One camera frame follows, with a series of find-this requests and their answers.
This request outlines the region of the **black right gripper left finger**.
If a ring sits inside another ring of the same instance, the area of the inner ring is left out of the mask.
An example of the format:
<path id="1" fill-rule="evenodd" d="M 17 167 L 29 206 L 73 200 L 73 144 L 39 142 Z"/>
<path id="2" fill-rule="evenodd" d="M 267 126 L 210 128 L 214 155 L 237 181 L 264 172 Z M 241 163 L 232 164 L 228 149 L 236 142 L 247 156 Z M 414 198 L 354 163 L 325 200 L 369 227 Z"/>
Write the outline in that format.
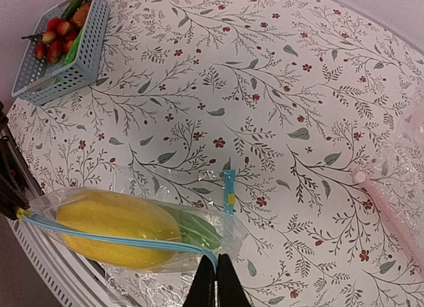
<path id="1" fill-rule="evenodd" d="M 187 307 L 215 307 L 217 269 L 207 256 L 202 256 L 187 294 Z"/>

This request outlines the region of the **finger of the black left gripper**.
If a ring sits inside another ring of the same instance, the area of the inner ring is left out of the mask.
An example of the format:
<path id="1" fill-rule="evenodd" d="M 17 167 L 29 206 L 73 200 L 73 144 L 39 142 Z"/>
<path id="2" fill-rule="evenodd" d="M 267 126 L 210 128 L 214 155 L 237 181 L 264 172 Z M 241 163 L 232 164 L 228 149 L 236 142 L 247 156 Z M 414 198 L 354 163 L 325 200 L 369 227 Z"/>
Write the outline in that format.
<path id="1" fill-rule="evenodd" d="M 1 103 L 1 214 L 15 221 L 19 210 L 29 209 L 25 194 L 27 182 L 23 172 L 23 159 L 3 109 L 4 105 Z"/>

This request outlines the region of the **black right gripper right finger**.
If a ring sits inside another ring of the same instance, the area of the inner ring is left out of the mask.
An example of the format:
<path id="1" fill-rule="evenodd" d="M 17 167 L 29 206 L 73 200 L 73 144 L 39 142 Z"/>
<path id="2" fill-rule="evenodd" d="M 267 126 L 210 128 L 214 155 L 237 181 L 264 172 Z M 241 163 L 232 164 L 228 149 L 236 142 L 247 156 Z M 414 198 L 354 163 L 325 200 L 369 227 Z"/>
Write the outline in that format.
<path id="1" fill-rule="evenodd" d="M 220 307 L 251 307 L 227 254 L 220 254 L 217 267 L 217 294 Z"/>

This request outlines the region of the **short green bitter gourd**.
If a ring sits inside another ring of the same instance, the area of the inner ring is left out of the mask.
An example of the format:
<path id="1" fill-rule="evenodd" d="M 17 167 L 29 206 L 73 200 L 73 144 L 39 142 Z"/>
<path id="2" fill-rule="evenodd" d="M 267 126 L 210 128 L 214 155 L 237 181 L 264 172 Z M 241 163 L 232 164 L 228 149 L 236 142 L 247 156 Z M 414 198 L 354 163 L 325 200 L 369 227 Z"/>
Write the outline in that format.
<path id="1" fill-rule="evenodd" d="M 208 221 L 193 213 L 177 210 L 170 206 L 160 207 L 176 220 L 183 243 L 202 247 L 210 251 L 221 246 L 222 237 Z"/>

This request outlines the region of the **yellow mango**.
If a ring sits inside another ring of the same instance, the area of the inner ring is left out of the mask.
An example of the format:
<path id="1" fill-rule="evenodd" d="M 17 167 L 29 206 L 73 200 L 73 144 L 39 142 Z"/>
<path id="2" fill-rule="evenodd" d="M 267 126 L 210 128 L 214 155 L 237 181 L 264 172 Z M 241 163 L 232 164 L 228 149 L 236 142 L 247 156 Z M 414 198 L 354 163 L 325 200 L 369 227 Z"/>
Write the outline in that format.
<path id="1" fill-rule="evenodd" d="M 72 229 L 113 237 L 181 242 L 176 220 L 161 207 L 146 200 L 103 190 L 85 190 L 59 207 L 56 221 Z M 167 263 L 175 253 L 141 249 L 62 235 L 76 253 L 134 270 L 153 269 Z"/>

